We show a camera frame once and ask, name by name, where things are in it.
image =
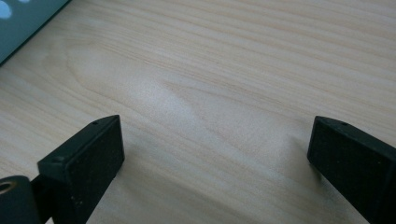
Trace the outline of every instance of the small hole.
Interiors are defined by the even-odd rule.
[[[63,162],[64,161],[64,157],[54,157],[52,158],[53,162]]]
[[[17,185],[17,183],[11,182],[11,181],[0,183],[0,194],[4,194],[4,193],[9,192],[16,185]]]

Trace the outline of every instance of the light wood surface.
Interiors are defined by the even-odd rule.
[[[113,114],[90,223],[367,223],[306,151],[315,115],[396,146],[396,2],[72,1],[0,68],[0,176]]]

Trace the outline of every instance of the black clamp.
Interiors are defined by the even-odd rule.
[[[86,223],[123,161],[120,116],[96,120],[39,161],[32,182],[0,180],[0,222]]]

